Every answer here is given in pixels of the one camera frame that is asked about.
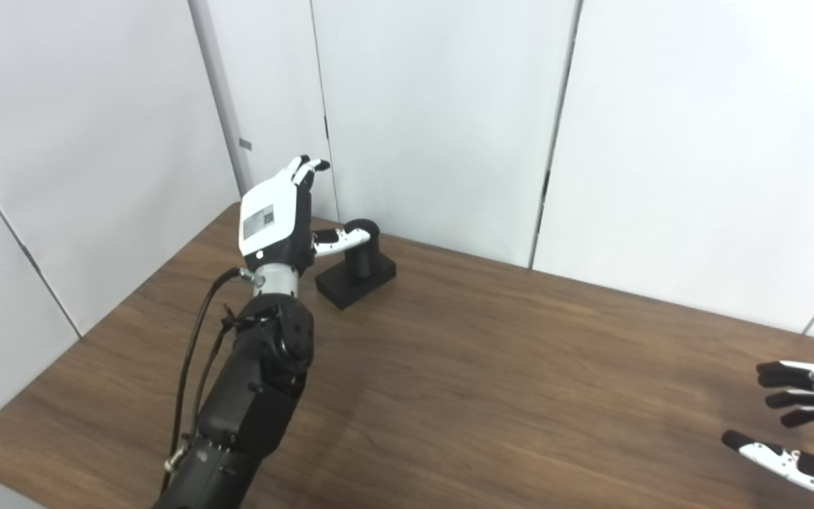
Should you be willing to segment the white and black left hand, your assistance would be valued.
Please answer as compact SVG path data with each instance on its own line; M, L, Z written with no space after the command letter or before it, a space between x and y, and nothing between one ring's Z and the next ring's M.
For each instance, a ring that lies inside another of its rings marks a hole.
M312 229L312 187L329 170L326 159L294 158L247 191L240 202L238 245L248 270L280 264L303 274L316 257L368 244L380 235L374 222L358 220L343 228Z

